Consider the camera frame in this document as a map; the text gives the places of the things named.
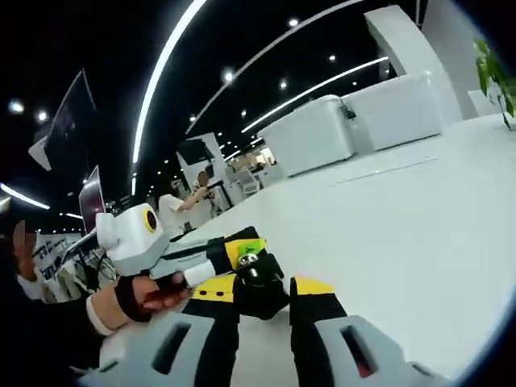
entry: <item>green plant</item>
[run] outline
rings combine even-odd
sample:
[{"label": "green plant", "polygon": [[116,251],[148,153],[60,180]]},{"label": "green plant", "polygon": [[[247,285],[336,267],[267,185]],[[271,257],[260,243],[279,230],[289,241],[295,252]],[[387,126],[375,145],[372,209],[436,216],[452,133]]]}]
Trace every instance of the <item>green plant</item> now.
[{"label": "green plant", "polygon": [[[475,40],[475,45],[481,53],[476,59],[476,71],[478,72],[478,80],[481,84],[482,93],[492,102],[493,99],[489,95],[489,91],[493,91],[492,83],[497,85],[497,90],[494,91],[496,94],[494,97],[497,99],[498,105],[500,106],[503,122],[512,130],[504,111],[510,114],[511,117],[514,117],[513,95],[514,86],[516,84],[514,80],[507,76],[496,53],[488,47],[484,40]],[[502,99],[505,103],[505,109],[502,105]]]}]

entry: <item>desk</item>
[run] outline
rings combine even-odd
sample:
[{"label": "desk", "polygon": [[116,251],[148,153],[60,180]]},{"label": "desk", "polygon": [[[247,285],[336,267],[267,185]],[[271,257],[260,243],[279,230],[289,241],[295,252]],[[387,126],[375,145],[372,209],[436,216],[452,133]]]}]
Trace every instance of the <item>desk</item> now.
[{"label": "desk", "polygon": [[[331,283],[408,360],[457,377],[514,287],[515,165],[516,133],[482,117],[285,180],[184,241],[254,225],[287,277]],[[297,385],[285,312],[240,332],[233,385]]]}]

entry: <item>white sleeve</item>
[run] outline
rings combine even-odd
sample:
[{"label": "white sleeve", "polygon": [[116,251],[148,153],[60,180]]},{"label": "white sleeve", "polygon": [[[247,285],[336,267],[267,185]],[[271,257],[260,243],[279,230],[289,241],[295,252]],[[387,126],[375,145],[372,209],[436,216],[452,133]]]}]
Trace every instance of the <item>white sleeve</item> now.
[{"label": "white sleeve", "polygon": [[182,201],[180,198],[176,198],[175,196],[170,195],[169,198],[169,206],[174,211],[177,212],[179,207],[181,207],[181,204],[183,204],[184,201]]},{"label": "white sleeve", "polygon": [[86,313],[88,314],[88,318],[91,321],[91,324],[94,326],[95,330],[104,336],[113,335],[114,331],[104,325],[104,322],[97,316],[94,309],[94,304],[91,302],[91,297],[86,298]]}]

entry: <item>black ceiling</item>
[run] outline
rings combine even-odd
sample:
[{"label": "black ceiling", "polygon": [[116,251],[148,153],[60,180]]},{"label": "black ceiling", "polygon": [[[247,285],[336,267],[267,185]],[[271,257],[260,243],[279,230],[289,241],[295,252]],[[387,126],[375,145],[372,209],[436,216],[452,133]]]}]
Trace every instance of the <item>black ceiling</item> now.
[{"label": "black ceiling", "polygon": [[[223,69],[241,67],[285,33],[289,19],[302,21],[339,3],[208,0],[181,37],[154,94],[136,169],[137,200],[145,198],[157,170],[179,174],[174,156],[177,143],[184,138],[190,115],[197,114],[222,85]],[[290,36],[236,79],[189,135],[222,132],[221,142],[230,140],[244,149],[250,136],[270,120],[242,135],[240,131],[250,122],[311,86],[376,59],[377,45],[363,13],[392,3],[414,18],[414,1],[364,0]],[[421,3],[424,15],[426,1]],[[49,231],[81,225],[80,220],[59,213],[78,213],[83,176],[65,184],[29,157],[27,149],[38,130],[34,112],[43,108],[54,114],[69,84],[84,69],[102,120],[102,146],[93,159],[100,164],[106,198],[129,194],[134,134],[148,79],[189,4],[190,0],[124,4],[22,0],[4,12],[8,67],[2,101],[7,106],[17,98],[26,110],[16,116],[3,109],[0,181],[50,205],[49,211],[27,208],[30,214],[26,216],[34,218],[37,227]],[[328,60],[332,54],[336,55],[334,63]],[[279,90],[280,79],[287,80],[287,90]],[[344,95],[379,81],[378,67],[372,66],[321,88],[291,108],[308,98]],[[242,109],[247,111],[244,119]]]}]

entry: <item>black wristband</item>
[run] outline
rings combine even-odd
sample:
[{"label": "black wristband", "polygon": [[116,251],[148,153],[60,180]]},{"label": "black wristband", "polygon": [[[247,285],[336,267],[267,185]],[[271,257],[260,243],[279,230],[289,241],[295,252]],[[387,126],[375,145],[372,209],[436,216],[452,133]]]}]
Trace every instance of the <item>black wristband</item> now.
[{"label": "black wristband", "polygon": [[114,288],[114,294],[119,302],[122,312],[131,320],[138,323],[148,323],[151,320],[151,313],[144,313],[138,307],[135,291],[132,287],[132,280],[135,276],[120,277],[119,283]]}]

